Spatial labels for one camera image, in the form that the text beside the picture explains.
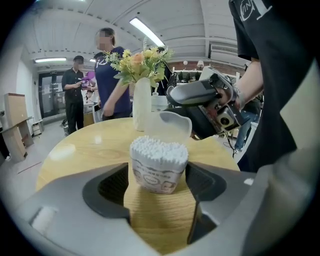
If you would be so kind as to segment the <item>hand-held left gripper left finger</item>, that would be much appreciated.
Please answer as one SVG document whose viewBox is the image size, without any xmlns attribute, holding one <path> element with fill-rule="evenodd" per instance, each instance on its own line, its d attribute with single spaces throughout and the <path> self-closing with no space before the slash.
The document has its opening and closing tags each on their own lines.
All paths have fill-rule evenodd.
<svg viewBox="0 0 320 256">
<path fill-rule="evenodd" d="M 57 178 L 19 205 L 13 219 L 44 256 L 160 256 L 131 228 L 128 174 L 124 162 Z"/>
</svg>

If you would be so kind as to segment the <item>person's right forearm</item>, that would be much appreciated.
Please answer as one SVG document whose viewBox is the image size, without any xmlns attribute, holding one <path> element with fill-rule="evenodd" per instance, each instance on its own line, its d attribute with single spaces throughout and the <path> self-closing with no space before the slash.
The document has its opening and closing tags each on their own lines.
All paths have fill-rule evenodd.
<svg viewBox="0 0 320 256">
<path fill-rule="evenodd" d="M 261 63 L 252 58 L 244 75 L 236 82 L 237 98 L 235 105 L 239 110 L 253 100 L 263 90 L 263 74 Z"/>
</svg>

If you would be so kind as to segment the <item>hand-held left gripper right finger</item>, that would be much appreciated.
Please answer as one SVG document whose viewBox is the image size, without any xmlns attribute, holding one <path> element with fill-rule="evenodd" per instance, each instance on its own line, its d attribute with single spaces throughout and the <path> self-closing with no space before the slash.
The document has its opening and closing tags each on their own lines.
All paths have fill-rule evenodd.
<svg viewBox="0 0 320 256">
<path fill-rule="evenodd" d="M 185 181 L 196 206 L 187 247 L 166 256 L 243 256 L 266 191 L 266 173 L 189 162 Z"/>
</svg>

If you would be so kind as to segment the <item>small white cube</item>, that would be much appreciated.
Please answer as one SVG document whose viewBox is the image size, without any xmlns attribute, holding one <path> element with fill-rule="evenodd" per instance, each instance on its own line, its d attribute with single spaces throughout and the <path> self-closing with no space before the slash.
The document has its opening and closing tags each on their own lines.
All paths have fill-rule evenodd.
<svg viewBox="0 0 320 256">
<path fill-rule="evenodd" d="M 131 143 L 129 153 L 136 182 L 158 194 L 173 193 L 189 158 L 185 145 L 162 142 L 146 135 Z"/>
</svg>

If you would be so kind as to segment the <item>translucent plastic lid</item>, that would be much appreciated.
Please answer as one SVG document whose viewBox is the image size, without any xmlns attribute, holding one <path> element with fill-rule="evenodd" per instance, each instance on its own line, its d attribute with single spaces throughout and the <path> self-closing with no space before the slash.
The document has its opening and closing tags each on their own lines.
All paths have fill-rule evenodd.
<svg viewBox="0 0 320 256">
<path fill-rule="evenodd" d="M 151 112 L 144 129 L 146 136 L 165 143 L 185 144 L 191 133 L 191 120 L 171 111 Z"/>
</svg>

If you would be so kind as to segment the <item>person's right hand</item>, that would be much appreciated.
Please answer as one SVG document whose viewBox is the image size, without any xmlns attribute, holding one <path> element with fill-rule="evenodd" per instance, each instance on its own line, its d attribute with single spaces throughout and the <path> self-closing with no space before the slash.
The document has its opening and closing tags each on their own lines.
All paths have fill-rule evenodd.
<svg viewBox="0 0 320 256">
<path fill-rule="evenodd" d="M 227 103 L 234 102 L 235 107 L 240 111 L 244 108 L 246 104 L 245 94 L 242 93 L 236 86 L 230 88 L 220 88 L 217 89 L 219 98 L 219 105 L 224 106 Z"/>
</svg>

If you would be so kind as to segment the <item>long ceiling light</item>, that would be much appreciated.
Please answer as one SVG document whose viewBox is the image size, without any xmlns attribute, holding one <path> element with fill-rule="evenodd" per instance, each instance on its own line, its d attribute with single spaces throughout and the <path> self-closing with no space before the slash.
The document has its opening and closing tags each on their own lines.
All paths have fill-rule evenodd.
<svg viewBox="0 0 320 256">
<path fill-rule="evenodd" d="M 129 23 L 143 33 L 155 46 L 164 47 L 163 41 L 139 18 L 132 18 Z"/>
<path fill-rule="evenodd" d="M 47 58 L 38 58 L 33 61 L 37 64 L 39 63 L 50 63 L 50 62 L 65 62 L 67 59 L 65 57 L 47 57 Z"/>
</svg>

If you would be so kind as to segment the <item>round wooden table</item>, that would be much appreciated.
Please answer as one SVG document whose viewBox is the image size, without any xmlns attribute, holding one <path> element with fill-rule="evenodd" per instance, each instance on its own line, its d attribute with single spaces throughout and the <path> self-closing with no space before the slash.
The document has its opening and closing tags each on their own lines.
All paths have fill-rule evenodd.
<svg viewBox="0 0 320 256">
<path fill-rule="evenodd" d="M 60 141 L 48 154 L 38 174 L 36 188 L 71 174 L 113 164 L 130 163 L 130 144 L 141 133 L 131 118 L 89 125 Z M 188 139 L 189 160 L 238 171 L 230 153 L 213 137 Z M 130 211 L 132 229 L 161 255 L 187 246 L 193 221 L 195 199 L 181 177 L 172 194 L 157 194 L 140 187 L 132 172 L 124 205 Z"/>
</svg>

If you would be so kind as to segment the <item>white air vent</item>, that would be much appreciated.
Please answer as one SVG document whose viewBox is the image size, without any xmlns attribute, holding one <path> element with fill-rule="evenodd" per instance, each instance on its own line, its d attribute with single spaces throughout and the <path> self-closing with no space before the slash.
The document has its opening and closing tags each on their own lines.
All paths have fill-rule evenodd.
<svg viewBox="0 0 320 256">
<path fill-rule="evenodd" d="M 235 54 L 235 55 L 238 54 L 238 50 L 236 48 L 224 46 L 224 45 L 211 44 L 210 50 L 212 52 L 222 52 L 222 53 Z"/>
</svg>

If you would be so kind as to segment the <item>white frosted vase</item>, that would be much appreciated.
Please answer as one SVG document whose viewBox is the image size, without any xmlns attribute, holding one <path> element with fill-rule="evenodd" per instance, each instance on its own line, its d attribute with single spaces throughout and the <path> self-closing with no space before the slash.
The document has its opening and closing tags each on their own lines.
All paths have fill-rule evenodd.
<svg viewBox="0 0 320 256">
<path fill-rule="evenodd" d="M 146 120 L 152 110 L 152 92 L 150 79 L 143 77 L 134 86 L 132 118 L 133 126 L 139 131 L 145 130 Z"/>
</svg>

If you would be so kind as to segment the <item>white round container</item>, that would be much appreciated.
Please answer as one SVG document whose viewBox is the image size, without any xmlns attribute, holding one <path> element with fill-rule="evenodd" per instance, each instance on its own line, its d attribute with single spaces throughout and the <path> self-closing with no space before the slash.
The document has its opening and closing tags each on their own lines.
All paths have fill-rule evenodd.
<svg viewBox="0 0 320 256">
<path fill-rule="evenodd" d="M 154 89 L 151 95 L 151 111 L 160 112 L 164 111 L 168 107 L 168 100 L 165 95 L 159 95 L 158 89 L 160 88 L 159 83 L 156 83 L 157 87 Z"/>
</svg>

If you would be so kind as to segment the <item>purple toy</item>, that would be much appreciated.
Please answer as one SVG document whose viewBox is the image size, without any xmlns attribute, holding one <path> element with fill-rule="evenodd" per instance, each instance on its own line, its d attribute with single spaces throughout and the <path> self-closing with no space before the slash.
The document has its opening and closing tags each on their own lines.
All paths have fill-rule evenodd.
<svg viewBox="0 0 320 256">
<path fill-rule="evenodd" d="M 95 77 L 94 71 L 88 71 L 84 77 L 81 78 L 81 87 L 87 88 L 91 86 L 91 81 Z"/>
</svg>

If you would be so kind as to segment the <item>black framed glass door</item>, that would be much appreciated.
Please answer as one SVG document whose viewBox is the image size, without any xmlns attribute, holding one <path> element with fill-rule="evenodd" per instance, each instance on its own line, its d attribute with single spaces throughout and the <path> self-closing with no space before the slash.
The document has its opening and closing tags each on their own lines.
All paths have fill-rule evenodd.
<svg viewBox="0 0 320 256">
<path fill-rule="evenodd" d="M 62 89 L 63 71 L 40 73 L 38 77 L 38 97 L 42 118 L 65 114 L 65 92 Z"/>
</svg>

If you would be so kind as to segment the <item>person's black printed t-shirt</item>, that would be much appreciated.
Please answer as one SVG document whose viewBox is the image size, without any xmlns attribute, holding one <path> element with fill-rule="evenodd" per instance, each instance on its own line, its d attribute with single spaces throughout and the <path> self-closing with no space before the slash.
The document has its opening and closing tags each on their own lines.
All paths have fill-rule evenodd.
<svg viewBox="0 0 320 256">
<path fill-rule="evenodd" d="M 311 40 L 320 0 L 229 0 L 238 56 L 260 61 L 264 106 L 238 162 L 257 172 L 297 149 L 320 147 L 320 54 Z"/>
</svg>

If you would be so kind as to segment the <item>yellow artificial flower bouquet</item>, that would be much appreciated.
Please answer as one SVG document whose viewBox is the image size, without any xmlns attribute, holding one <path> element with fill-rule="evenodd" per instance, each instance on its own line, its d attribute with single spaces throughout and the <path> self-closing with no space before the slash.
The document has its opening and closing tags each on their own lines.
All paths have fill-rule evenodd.
<svg viewBox="0 0 320 256">
<path fill-rule="evenodd" d="M 165 74 L 165 68 L 173 53 L 169 48 L 160 52 L 158 47 L 151 47 L 134 55 L 129 49 L 125 49 L 122 54 L 105 51 L 103 57 L 116 70 L 114 78 L 118 79 L 122 86 L 135 84 L 146 78 L 155 88 L 156 83 L 170 78 Z"/>
</svg>

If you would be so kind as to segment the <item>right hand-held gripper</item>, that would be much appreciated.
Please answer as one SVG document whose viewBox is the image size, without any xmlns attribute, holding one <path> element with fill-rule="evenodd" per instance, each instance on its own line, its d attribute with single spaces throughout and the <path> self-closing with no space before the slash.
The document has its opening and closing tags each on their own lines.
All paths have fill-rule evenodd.
<svg viewBox="0 0 320 256">
<path fill-rule="evenodd" d="M 204 140 L 208 137 L 239 129 L 249 119 L 244 119 L 234 102 L 219 105 L 217 88 L 233 89 L 231 79 L 211 66 L 205 66 L 200 80 L 174 87 L 169 92 L 169 102 L 173 106 L 165 111 L 189 118 L 192 123 L 192 137 Z"/>
</svg>

